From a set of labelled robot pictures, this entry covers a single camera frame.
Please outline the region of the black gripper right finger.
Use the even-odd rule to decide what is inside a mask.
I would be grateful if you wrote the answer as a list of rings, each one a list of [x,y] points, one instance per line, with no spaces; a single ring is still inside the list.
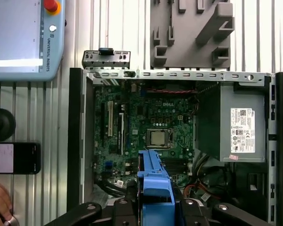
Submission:
[[[205,207],[200,200],[184,198],[175,188],[176,226],[269,226],[270,223],[229,203]]]

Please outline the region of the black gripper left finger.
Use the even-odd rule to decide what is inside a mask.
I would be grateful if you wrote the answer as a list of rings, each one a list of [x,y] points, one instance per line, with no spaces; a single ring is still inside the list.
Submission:
[[[137,183],[130,181],[125,197],[109,200],[102,208],[86,202],[49,222],[47,226],[137,226]]]

